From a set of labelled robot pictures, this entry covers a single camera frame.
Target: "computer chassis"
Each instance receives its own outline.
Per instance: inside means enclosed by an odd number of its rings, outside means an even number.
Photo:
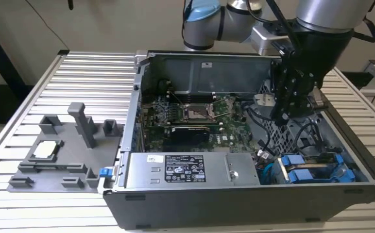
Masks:
[[[282,127],[262,120],[275,59],[139,61],[119,165],[98,187],[122,228],[319,222],[375,200],[375,158],[331,104]]]

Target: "power supply label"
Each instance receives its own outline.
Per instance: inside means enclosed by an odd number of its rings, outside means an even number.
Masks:
[[[167,155],[164,159],[167,182],[206,182],[203,155]]]

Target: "motherboard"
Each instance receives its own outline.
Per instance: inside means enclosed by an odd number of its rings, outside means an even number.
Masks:
[[[258,150],[236,96],[171,96],[143,104],[146,152]]]

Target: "aluminum extrusion table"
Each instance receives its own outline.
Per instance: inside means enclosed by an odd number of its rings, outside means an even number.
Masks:
[[[134,60],[135,55],[128,53],[70,52],[52,62],[0,133],[0,233],[126,232],[116,226],[99,194],[8,193],[6,188],[40,133],[38,123],[44,114],[58,114],[62,122],[72,122],[67,108],[72,101],[79,101],[84,102],[86,114],[95,122],[104,119],[126,122]],[[375,156],[374,105],[338,69],[328,73],[322,91]],[[326,223],[186,228],[167,232],[375,233],[375,202],[354,205]]]

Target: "circuit board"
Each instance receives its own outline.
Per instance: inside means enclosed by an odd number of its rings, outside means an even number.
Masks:
[[[230,95],[218,95],[214,103],[170,104],[164,98],[144,106],[146,152],[255,152],[256,144],[240,110]],[[195,145],[172,141],[179,128],[206,129],[207,140]]]

